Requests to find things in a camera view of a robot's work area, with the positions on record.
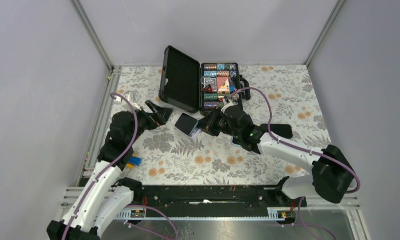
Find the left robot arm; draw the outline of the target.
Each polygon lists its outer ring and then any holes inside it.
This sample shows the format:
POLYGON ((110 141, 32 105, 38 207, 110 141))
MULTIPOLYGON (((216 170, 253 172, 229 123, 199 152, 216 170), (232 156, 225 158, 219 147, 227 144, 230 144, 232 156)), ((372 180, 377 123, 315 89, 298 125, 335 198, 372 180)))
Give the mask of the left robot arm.
POLYGON ((98 240, 127 205, 143 199, 141 182, 118 177, 133 155, 133 143, 146 130, 165 125, 173 110, 147 100, 150 108, 124 104, 125 110, 112 116, 109 131, 97 156, 97 163, 81 194, 61 220, 52 220, 46 232, 51 240, 98 240), (106 197, 112 184, 118 186, 106 197))

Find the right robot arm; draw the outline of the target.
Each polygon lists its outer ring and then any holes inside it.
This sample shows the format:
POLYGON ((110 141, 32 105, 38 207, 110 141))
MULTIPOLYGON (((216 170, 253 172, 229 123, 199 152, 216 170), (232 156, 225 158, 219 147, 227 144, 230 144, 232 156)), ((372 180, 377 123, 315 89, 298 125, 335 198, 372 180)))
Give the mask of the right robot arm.
POLYGON ((306 170, 307 175, 280 180, 274 198, 281 206, 311 196, 338 204, 351 192, 357 176, 338 147, 331 144, 325 148, 310 147, 284 138, 269 131, 266 124, 255 125, 239 106, 212 110, 199 120, 198 127, 211 136, 227 134, 249 152, 274 156, 306 170))

